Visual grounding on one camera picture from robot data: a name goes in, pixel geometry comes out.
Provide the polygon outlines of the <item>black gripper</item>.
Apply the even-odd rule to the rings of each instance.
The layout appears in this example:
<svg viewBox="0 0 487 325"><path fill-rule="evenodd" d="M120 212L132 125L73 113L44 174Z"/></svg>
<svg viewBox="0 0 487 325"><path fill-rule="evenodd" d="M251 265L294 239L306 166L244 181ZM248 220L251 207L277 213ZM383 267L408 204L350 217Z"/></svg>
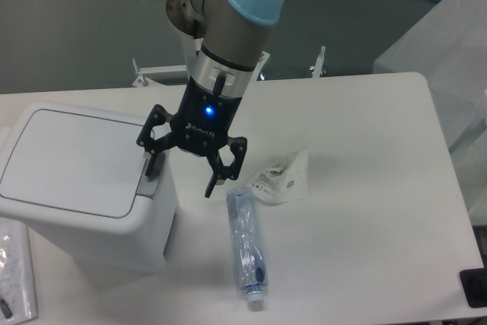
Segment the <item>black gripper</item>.
<svg viewBox="0 0 487 325"><path fill-rule="evenodd" d="M208 90L191 78L175 114L169 113L160 104L153 106L136 139L137 145L145 150L144 156L148 160L146 177L151 176L158 155L173 147L199 157L206 156L212 177L206 187L205 198L211 196L215 186L239 177L248 140L243 136L231 138L228 135L241 99L222 94L225 81L226 77L218 76L214 88ZM153 128L166 123L170 131L154 139ZM224 165L219 152L226 145L234 157L229 165Z"/></svg>

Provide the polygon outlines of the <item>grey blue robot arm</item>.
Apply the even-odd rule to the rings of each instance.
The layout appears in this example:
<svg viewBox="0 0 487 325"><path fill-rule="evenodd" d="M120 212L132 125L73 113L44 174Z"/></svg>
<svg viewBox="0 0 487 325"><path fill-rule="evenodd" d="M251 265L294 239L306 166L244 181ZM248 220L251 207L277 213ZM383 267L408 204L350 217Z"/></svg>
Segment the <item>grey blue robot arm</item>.
<svg viewBox="0 0 487 325"><path fill-rule="evenodd" d="M236 180L247 139L228 131L285 0L186 0L206 26L201 49L176 113L155 105L137 138L151 175L158 156L179 148L207 159L206 193Z"/></svg>

